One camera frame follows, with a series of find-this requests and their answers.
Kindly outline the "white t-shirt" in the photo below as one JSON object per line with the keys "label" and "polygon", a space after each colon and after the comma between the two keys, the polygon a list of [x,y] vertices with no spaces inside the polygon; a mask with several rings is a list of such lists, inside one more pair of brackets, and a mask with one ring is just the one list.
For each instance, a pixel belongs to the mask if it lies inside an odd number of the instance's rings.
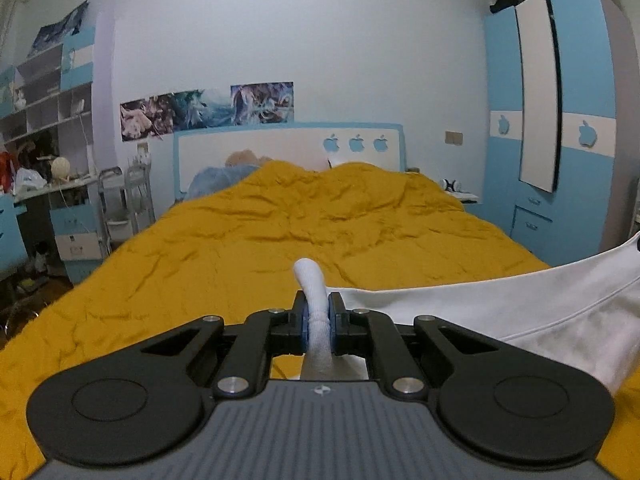
{"label": "white t-shirt", "polygon": [[565,266],[495,280],[337,289],[349,310],[397,324],[422,314],[578,368],[616,392],[639,366],[639,240]]}

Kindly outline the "mustard yellow quilt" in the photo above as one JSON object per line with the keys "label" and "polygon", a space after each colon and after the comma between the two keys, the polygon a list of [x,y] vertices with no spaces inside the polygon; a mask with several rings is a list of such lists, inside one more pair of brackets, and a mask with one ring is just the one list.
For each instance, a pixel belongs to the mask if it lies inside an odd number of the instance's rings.
{"label": "mustard yellow quilt", "polygon": [[[270,162],[186,200],[1,353],[6,479],[634,479],[639,367],[578,368],[422,314],[394,324],[426,393],[332,350],[329,294],[550,269],[420,174]],[[216,399],[227,325],[307,299],[307,348]]]}

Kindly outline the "blue pillow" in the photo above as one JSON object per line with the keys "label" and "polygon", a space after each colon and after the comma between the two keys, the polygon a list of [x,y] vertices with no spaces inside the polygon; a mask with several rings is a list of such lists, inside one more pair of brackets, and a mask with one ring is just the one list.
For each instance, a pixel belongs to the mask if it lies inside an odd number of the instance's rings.
{"label": "blue pillow", "polygon": [[231,188],[269,161],[269,157],[258,157],[251,150],[233,152],[221,167],[200,170],[192,179],[184,199],[196,200]]}

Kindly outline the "white nightstand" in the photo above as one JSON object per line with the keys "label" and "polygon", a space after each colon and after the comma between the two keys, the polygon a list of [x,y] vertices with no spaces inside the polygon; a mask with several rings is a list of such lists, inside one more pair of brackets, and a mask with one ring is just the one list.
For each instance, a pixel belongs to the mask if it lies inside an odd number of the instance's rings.
{"label": "white nightstand", "polygon": [[480,202],[480,198],[469,191],[463,191],[461,183],[457,179],[440,179],[439,187],[448,195],[462,204],[474,205]]}

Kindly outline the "white blue headboard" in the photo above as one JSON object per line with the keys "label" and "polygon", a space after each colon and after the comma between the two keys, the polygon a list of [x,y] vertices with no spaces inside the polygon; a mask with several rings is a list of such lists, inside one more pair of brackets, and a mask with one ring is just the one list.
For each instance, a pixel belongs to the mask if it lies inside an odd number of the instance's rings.
{"label": "white blue headboard", "polygon": [[320,171],[332,162],[365,162],[388,171],[407,169],[401,125],[382,122],[282,122],[183,130],[174,134],[174,194],[181,200],[195,175],[221,167],[243,150]]}

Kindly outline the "grey rolling cart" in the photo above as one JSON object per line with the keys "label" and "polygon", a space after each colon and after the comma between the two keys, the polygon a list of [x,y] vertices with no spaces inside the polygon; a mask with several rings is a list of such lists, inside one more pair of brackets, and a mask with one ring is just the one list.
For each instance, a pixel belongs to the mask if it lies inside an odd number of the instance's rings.
{"label": "grey rolling cart", "polygon": [[149,164],[136,162],[125,170],[101,170],[98,194],[108,252],[114,252],[155,222]]}

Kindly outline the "blue white wardrobe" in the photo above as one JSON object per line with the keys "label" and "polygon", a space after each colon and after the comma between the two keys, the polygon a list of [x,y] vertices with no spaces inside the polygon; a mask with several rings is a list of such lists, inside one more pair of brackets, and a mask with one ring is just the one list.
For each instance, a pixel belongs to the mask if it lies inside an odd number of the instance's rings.
{"label": "blue white wardrobe", "polygon": [[612,0],[525,0],[485,20],[489,136],[480,216],[552,266],[628,237],[639,63]]}

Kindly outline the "white desk shelf unit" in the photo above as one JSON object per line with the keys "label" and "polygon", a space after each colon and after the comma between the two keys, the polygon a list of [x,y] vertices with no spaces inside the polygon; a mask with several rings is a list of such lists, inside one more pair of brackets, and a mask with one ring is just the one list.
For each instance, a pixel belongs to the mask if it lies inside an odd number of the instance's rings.
{"label": "white desk shelf unit", "polygon": [[43,258],[82,282],[105,257],[94,162],[96,31],[1,73],[1,274]]}

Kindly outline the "wall switch plate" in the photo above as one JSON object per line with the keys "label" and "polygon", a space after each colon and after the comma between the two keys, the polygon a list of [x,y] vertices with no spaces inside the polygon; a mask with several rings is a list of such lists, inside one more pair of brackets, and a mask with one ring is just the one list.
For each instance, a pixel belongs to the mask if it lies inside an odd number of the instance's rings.
{"label": "wall switch plate", "polygon": [[445,143],[460,146],[463,144],[463,133],[447,130],[445,132]]}

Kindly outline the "anime wall posters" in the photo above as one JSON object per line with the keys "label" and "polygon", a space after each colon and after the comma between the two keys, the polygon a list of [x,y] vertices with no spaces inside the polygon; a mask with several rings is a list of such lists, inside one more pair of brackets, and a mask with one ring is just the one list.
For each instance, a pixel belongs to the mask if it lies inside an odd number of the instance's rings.
{"label": "anime wall posters", "polygon": [[119,105],[120,136],[129,142],[177,131],[292,122],[294,103],[292,81],[158,94]]}

